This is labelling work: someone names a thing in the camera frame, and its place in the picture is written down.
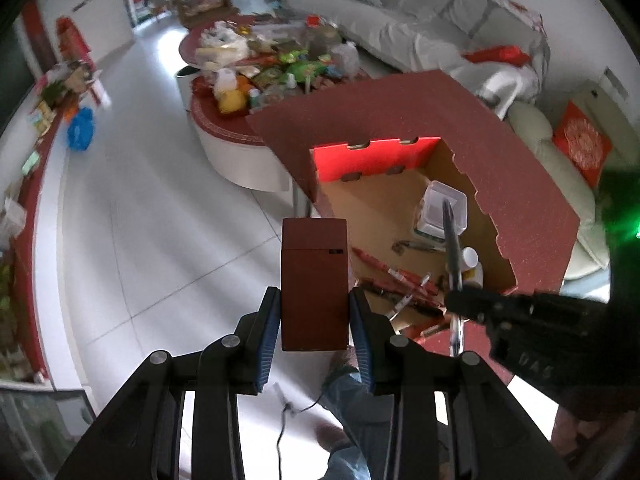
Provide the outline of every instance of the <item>red pillow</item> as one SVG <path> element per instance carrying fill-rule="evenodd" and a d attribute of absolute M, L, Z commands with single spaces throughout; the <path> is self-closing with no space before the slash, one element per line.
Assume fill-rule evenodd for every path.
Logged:
<path fill-rule="evenodd" d="M 609 137 L 596 130 L 580 108 L 569 101 L 562 122 L 554 131 L 553 141 L 571 159 L 589 186 L 595 188 L 612 149 Z"/>
<path fill-rule="evenodd" d="M 501 63 L 509 63 L 518 68 L 531 61 L 531 56 L 525 54 L 516 45 L 494 46 L 485 50 L 478 50 L 469 54 L 463 54 L 467 61 L 471 63 L 482 63 L 485 61 L 497 61 Z"/>

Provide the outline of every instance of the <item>sofa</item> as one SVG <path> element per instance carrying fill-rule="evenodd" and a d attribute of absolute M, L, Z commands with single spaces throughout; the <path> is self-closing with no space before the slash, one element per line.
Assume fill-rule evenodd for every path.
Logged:
<path fill-rule="evenodd" d="M 440 69 L 503 118 L 515 99 L 541 92 L 550 57 L 542 19 L 502 0 L 279 0 L 301 15 L 319 14 L 341 33 L 402 72 Z M 471 63 L 461 54 L 517 45 L 530 65 Z"/>
<path fill-rule="evenodd" d="M 585 82 L 570 100 L 596 129 L 609 137 L 613 147 L 605 161 L 605 169 L 631 168 L 640 162 L 638 134 L 613 99 L 597 83 Z M 597 218 L 593 190 L 571 160 L 552 142 L 552 125 L 535 106 L 523 102 L 515 102 L 511 106 L 506 121 L 534 153 L 580 217 L 577 240 L 565 279 L 581 278 L 607 268 L 609 250 L 604 229 Z"/>

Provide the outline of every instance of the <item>small red box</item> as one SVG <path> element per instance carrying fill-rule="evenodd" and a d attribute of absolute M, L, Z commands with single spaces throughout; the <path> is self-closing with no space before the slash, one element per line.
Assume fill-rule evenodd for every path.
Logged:
<path fill-rule="evenodd" d="M 347 221 L 282 221 L 282 349 L 344 350 L 349 341 Z"/>

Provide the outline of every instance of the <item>red trim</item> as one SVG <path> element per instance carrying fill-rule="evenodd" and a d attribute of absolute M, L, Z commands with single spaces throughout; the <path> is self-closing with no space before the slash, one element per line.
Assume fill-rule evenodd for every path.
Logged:
<path fill-rule="evenodd" d="M 38 336 L 38 319 L 33 293 L 34 229 L 38 199 L 42 187 L 42 176 L 53 145 L 53 139 L 56 137 L 65 109 L 64 105 L 60 108 L 49 131 L 41 137 L 40 143 L 36 147 L 37 152 L 40 154 L 40 163 L 22 183 L 20 197 L 18 198 L 20 205 L 27 211 L 26 225 L 24 231 L 12 243 L 15 252 L 15 281 L 12 292 L 14 299 L 20 305 L 17 313 L 18 330 L 16 337 L 33 371 L 41 371 L 45 377 L 49 377 L 49 374 Z"/>
<path fill-rule="evenodd" d="M 24 4 L 21 16 L 33 54 L 38 60 L 40 69 L 45 73 L 51 70 L 58 60 L 42 22 L 37 1 L 29 0 Z"/>

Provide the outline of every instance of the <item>red stick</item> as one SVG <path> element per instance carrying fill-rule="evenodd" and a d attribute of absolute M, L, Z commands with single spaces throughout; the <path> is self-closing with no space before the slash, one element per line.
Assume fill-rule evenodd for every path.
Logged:
<path fill-rule="evenodd" d="M 422 277 L 418 276 L 418 274 L 415 274 L 414 272 L 389 267 L 386 263 L 381 262 L 379 259 L 371 256 L 369 253 L 366 253 L 365 251 L 357 247 L 352 247 L 351 251 L 353 251 L 353 254 L 355 254 L 369 267 L 373 267 L 374 269 L 386 272 L 387 274 L 391 275 L 393 279 L 396 280 L 396 282 L 402 283 L 415 292 L 428 294 L 430 296 L 436 296 L 438 293 L 438 289 L 431 282 L 427 282 L 424 286 L 420 286 Z"/>

